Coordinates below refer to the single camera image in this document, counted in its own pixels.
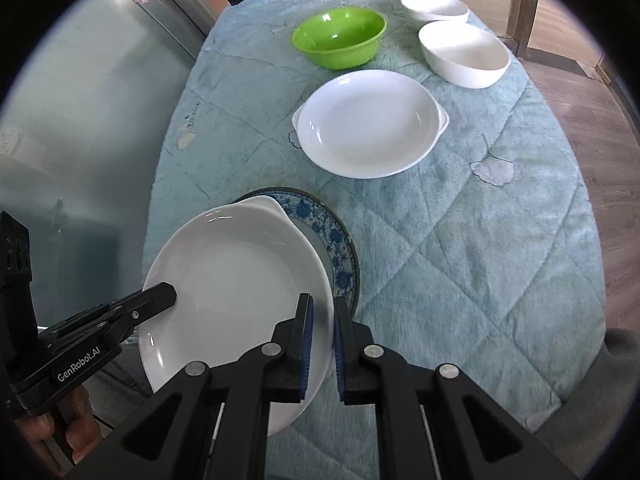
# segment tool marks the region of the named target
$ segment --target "dish handle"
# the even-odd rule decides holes
[[[438,107],[438,133],[436,134],[436,139],[438,139],[449,126],[449,114],[437,101],[436,106]]]
[[[244,205],[249,207],[255,207],[258,209],[264,209],[265,211],[269,211],[272,213],[276,213],[280,216],[283,216],[287,220],[289,220],[289,216],[285,213],[284,209],[278,204],[278,202],[266,195],[258,195],[252,196],[250,198],[245,198],[240,202],[236,202],[236,205]]]
[[[293,112],[293,115],[291,116],[291,124],[293,124],[293,129],[296,131],[296,133],[298,132],[298,120],[299,120],[299,118],[300,118],[300,112],[302,111],[302,107],[303,107],[304,105],[305,105],[305,104],[304,104],[304,103],[302,103],[302,104],[298,107],[298,109],[297,109],[295,112]]]

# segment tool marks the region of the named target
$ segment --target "wooden floor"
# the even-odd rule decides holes
[[[528,46],[591,67],[596,66],[602,54],[593,36],[559,0],[538,0]]]
[[[640,146],[603,83],[524,63],[574,149],[600,234],[607,326],[640,332]]]

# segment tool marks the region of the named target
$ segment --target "quilted fabric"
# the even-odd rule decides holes
[[[338,75],[290,42],[305,18],[341,5],[388,21],[376,58],[425,85],[450,125],[417,166],[377,180],[327,173],[292,137],[291,115]],[[475,16],[469,22],[486,28]],[[472,173],[513,163],[494,186]],[[350,231],[361,263],[355,319],[414,364],[458,364],[535,430],[571,394],[604,338],[596,226],[574,154],[513,59],[495,85],[459,88],[431,73],[399,0],[245,0],[207,38],[164,140],[153,186],[145,272],[201,211],[265,186],[319,196]],[[377,476],[372,408],[338,402],[332,373],[309,408],[269,440],[268,472]]]

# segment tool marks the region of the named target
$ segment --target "finger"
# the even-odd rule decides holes
[[[16,419],[15,425],[30,442],[44,440],[53,435],[53,418],[50,413],[41,416],[22,416]]]
[[[82,449],[78,451],[74,451],[72,455],[72,458],[74,459],[74,463],[77,464],[78,462],[80,462],[85,456],[91,453],[92,450],[94,450],[94,448],[101,442],[102,442],[102,436],[99,436],[93,442],[90,442],[89,444],[84,446]]]
[[[35,442],[31,444],[31,449],[34,450],[36,455],[42,460],[42,463],[56,476],[62,476],[65,472],[58,463],[58,461],[53,458],[53,455],[49,451],[49,448],[45,446],[44,442]]]
[[[82,417],[91,411],[89,392],[84,386],[78,386],[69,394],[68,398],[73,406],[76,417]]]
[[[100,437],[100,426],[91,413],[77,418],[66,429],[66,441],[74,451],[81,450]]]

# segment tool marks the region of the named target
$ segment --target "white oval dish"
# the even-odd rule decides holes
[[[469,18],[469,8],[460,0],[400,0],[400,3],[415,28],[440,20],[466,22]]]
[[[428,23],[418,38],[431,69],[464,88],[491,86],[511,63],[508,49],[498,38],[468,23]]]
[[[318,254],[273,198],[248,198],[191,219],[162,247],[144,288],[159,282],[175,287],[175,306],[138,328],[140,356],[154,391],[190,361],[213,367],[270,341],[276,323],[295,315],[299,294],[311,294],[306,398],[300,404],[272,404],[269,434],[302,413],[332,357],[334,304]]]
[[[379,178],[420,162],[449,116],[410,77],[361,70],[322,85],[292,122],[302,150],[321,168],[349,178]]]

